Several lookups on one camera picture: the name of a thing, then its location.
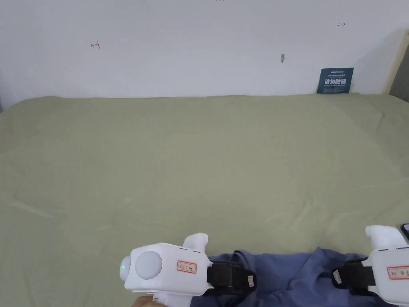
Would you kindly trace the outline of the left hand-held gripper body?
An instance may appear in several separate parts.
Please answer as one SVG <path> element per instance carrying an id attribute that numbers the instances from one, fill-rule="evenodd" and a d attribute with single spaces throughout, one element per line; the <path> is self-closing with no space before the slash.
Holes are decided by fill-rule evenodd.
<path id="1" fill-rule="evenodd" d="M 205 253 L 208 235 L 188 236 L 182 246 L 156 243 L 133 249 L 119 269 L 124 287 L 153 295 L 168 307 L 189 307 L 192 298 L 221 286 L 216 263 Z"/>

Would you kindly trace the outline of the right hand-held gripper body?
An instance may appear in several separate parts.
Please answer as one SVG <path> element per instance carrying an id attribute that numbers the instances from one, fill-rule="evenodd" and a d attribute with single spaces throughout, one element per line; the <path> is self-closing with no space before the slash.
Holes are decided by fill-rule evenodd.
<path id="1" fill-rule="evenodd" d="M 361 292 L 376 295 L 389 304 L 409 302 L 409 245 L 397 228 L 371 225 L 365 228 L 372 252 L 361 259 Z"/>

